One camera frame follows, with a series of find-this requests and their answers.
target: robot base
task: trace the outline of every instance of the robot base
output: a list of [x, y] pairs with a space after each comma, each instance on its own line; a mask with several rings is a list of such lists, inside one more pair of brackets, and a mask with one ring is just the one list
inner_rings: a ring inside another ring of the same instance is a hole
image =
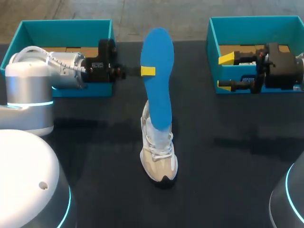
[[269, 215], [274, 228], [304, 228], [304, 154], [273, 190]]
[[75, 228], [76, 202], [51, 147], [19, 130], [0, 130], [0, 227]]

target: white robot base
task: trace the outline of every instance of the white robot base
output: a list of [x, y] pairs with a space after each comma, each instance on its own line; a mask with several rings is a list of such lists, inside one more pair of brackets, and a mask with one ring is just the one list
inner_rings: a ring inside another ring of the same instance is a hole
[[76, 202], [51, 147], [38, 136], [0, 130], [0, 227], [75, 228]]

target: blue led ring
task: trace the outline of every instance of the blue led ring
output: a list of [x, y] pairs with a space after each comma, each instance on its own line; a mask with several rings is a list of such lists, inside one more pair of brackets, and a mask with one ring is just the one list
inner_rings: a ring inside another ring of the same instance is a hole
[[287, 198], [288, 201], [290, 203], [290, 206], [292, 207], [292, 209], [294, 210], [295, 214], [297, 215], [297, 217], [304, 223], [304, 218], [302, 218], [302, 216], [300, 215], [300, 213], [296, 210], [293, 202], [291, 201], [290, 195], [289, 195], [289, 191], [288, 191], [288, 176], [289, 176], [289, 172], [291, 170], [291, 168], [293, 167], [293, 165], [289, 168], [287, 174], [286, 174], [286, 180], [285, 180], [285, 188], [286, 188], [286, 194], [287, 194]]

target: concrete floor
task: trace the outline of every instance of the concrete floor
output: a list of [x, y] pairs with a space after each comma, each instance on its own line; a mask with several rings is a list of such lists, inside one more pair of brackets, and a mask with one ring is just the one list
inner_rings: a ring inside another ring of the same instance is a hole
[[174, 40], [205, 39], [211, 16], [299, 15], [303, 0], [0, 0], [0, 43], [21, 20], [112, 19], [118, 41], [142, 41], [162, 26]]

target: cable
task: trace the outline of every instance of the cable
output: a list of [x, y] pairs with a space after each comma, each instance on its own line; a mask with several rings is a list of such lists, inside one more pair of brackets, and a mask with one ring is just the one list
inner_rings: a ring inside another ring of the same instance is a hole
[[56, 63], [58, 63], [59, 65], [63, 66], [63, 67], [66, 67], [66, 68], [69, 68], [71, 70], [75, 70], [75, 71], [80, 71], [80, 72], [86, 72], [86, 69], [81, 66], [71, 66], [71, 65], [68, 65], [66, 63], [63, 63], [61, 62], [59, 59], [53, 57], [49, 52], [47, 52], [46, 50], [40, 48], [40, 47], [37, 47], [37, 46], [28, 46], [24, 49], [22, 49], [15, 57], [15, 59], [13, 60], [13, 63], [15, 62], [19, 62], [19, 60], [22, 58], [22, 56], [29, 52], [29, 51], [37, 51], [37, 52], [40, 52], [40, 53], [43, 53], [45, 55], [47, 55], [51, 60], [55, 61]]

